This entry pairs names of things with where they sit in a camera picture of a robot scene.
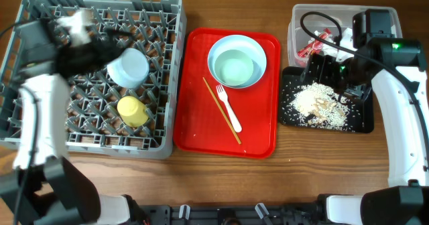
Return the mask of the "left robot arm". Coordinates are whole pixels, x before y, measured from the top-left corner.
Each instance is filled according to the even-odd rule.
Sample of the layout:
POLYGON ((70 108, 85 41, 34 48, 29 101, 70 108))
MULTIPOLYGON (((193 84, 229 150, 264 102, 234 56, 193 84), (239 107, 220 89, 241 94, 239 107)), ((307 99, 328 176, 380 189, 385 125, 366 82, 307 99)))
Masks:
POLYGON ((25 62, 13 80, 22 101, 21 139, 1 199, 15 224, 131 224, 143 218, 128 195, 101 195, 68 159, 64 121, 69 79, 118 58, 118 31, 92 37, 87 21, 69 17, 16 23, 25 62))

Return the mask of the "red snack wrapper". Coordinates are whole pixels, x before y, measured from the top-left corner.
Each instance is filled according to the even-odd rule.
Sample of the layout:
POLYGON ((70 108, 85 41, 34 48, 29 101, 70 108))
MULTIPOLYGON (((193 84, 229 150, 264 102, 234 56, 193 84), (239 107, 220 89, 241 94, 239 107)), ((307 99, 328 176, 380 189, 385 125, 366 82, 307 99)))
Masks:
MULTIPOLYGON (((318 32, 318 31, 314 32, 315 35, 317 35, 319 38, 322 38, 324 40, 329 38, 331 36, 331 33, 332 33, 331 30, 329 30, 328 28, 325 28, 322 32, 318 32)), ((324 44, 322 42, 312 38, 308 42, 307 46, 305 46, 304 48, 302 48, 297 52, 297 55, 300 58, 308 58, 312 54, 318 54, 322 50, 323 45, 324 44)))

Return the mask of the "white plastic fork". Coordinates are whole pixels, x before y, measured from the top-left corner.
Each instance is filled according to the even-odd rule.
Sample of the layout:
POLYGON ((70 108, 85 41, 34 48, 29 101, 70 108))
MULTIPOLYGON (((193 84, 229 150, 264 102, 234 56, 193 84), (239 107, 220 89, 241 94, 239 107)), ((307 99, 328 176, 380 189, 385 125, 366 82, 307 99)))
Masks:
POLYGON ((228 95, 227 95, 226 90, 223 88, 222 84, 218 84, 216 86, 216 90, 217 90, 218 97, 224 103, 224 105, 227 109, 227 113, 229 115, 231 124, 232 124, 235 132, 240 133, 242 131, 242 126, 241 126, 235 112, 233 111, 231 105, 229 104, 228 95))

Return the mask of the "yellow plastic cup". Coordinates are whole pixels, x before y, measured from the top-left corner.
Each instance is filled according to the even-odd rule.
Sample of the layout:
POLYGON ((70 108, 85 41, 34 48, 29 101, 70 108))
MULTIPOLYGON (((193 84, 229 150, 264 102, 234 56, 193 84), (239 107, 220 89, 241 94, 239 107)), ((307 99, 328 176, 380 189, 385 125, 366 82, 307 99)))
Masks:
POLYGON ((147 107, 134 96, 124 96, 117 104, 117 111, 123 122, 130 127, 139 127, 149 119, 147 107))

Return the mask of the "rice food scraps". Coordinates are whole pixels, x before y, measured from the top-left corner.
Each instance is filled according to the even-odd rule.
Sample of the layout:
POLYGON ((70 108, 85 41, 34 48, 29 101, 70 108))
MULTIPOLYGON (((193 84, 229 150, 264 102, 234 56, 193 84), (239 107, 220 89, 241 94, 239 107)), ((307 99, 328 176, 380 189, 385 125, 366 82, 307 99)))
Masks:
POLYGON ((354 132, 362 111, 323 84, 289 81, 282 88, 279 120, 284 125, 354 132))

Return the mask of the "white tissue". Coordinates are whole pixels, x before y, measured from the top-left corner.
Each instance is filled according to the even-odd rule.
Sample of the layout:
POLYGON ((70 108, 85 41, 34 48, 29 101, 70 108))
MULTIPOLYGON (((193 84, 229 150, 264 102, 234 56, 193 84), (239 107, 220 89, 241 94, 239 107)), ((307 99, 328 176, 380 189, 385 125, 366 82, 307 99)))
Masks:
MULTIPOLYGON (((352 50, 354 52, 357 51, 357 49, 353 47, 353 30, 351 28, 346 28, 342 32, 342 37, 343 38, 340 42, 341 47, 352 50)), ((336 58, 337 62, 344 62, 348 58, 352 58, 354 56, 353 54, 338 50, 326 44, 322 46, 322 54, 325 56, 328 55, 332 56, 333 58, 336 58)))

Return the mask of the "green bowl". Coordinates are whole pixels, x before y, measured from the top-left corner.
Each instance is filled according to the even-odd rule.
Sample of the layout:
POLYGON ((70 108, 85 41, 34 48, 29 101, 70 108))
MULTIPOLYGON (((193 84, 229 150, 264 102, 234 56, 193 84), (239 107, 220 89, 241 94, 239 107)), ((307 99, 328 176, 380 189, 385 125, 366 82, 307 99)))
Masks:
POLYGON ((240 50, 227 50, 214 61, 214 74, 217 80, 231 87, 246 83, 253 74, 253 61, 240 50))

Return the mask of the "light blue plate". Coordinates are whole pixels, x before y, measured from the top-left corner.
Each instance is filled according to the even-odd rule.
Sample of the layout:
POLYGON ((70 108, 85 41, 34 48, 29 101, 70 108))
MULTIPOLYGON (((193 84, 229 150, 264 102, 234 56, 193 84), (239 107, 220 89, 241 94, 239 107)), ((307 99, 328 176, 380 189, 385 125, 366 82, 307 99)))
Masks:
POLYGON ((259 80, 264 75, 267 68, 267 56, 261 45, 258 44, 254 39, 245 35, 228 35, 222 37, 212 45, 208 52, 207 65, 212 77, 223 86, 229 88, 247 88, 259 82, 259 80), (253 61, 254 70, 252 76, 246 83, 240 86, 226 86, 220 83, 215 76, 214 62, 221 53, 227 50, 240 50, 245 52, 253 61))

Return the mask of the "wooden chopstick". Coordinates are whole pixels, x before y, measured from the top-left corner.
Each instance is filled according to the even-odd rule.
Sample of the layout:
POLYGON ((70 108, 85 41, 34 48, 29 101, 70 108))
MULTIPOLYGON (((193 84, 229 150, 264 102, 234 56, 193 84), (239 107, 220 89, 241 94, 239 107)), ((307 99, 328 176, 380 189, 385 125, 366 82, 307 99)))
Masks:
POLYGON ((228 118, 228 117, 227 117, 227 115, 225 114, 225 112, 224 112, 224 110, 223 110, 223 108, 222 108, 221 104, 219 103, 219 101, 218 101, 218 99, 217 99, 216 95, 214 94, 214 92, 212 91, 212 89, 211 89, 210 85, 208 84, 208 82, 207 82, 206 78, 205 78, 205 77, 202 77, 202 79, 203 79, 204 83, 206 84, 206 87, 207 87, 208 91, 210 92, 210 94, 211 94, 211 96, 212 96, 213 100, 215 101, 215 103, 216 103, 216 105, 217 105, 218 109, 220 110, 220 112, 221 112, 221 114, 222 114, 222 116, 223 116, 224 120, 226 121, 226 123, 227 123, 228 127, 230 128, 230 130, 231 130, 231 132, 232 132, 232 134, 233 134, 234 138, 236 139, 236 141, 238 142, 238 144, 239 144, 239 145, 241 145, 241 144, 242 144, 242 142, 241 142, 241 140, 240 140, 239 136, 238 136, 238 135, 237 135, 237 133, 235 132, 235 130, 234 130, 234 128, 233 128, 233 126, 232 126, 232 124, 231 124, 231 122, 230 122, 229 118, 228 118))

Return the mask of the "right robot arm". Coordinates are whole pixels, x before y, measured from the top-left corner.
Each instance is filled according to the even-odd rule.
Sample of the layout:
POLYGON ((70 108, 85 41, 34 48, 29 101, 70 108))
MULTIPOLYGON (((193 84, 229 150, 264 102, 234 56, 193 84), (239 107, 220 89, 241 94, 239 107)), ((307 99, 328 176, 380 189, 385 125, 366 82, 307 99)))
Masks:
POLYGON ((321 195, 320 218, 331 224, 428 223, 427 62, 418 40, 397 38, 385 9, 353 17, 350 58, 312 54, 301 79, 344 94, 370 84, 388 146, 388 187, 362 196, 321 195))

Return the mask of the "light blue bowl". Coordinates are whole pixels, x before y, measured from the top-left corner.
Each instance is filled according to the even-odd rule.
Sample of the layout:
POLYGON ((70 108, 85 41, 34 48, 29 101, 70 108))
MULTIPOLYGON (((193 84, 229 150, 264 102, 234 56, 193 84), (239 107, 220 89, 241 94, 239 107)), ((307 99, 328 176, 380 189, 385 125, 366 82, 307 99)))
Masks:
POLYGON ((107 65, 108 75, 123 88, 137 88, 149 75, 146 56, 137 49, 127 48, 107 65))

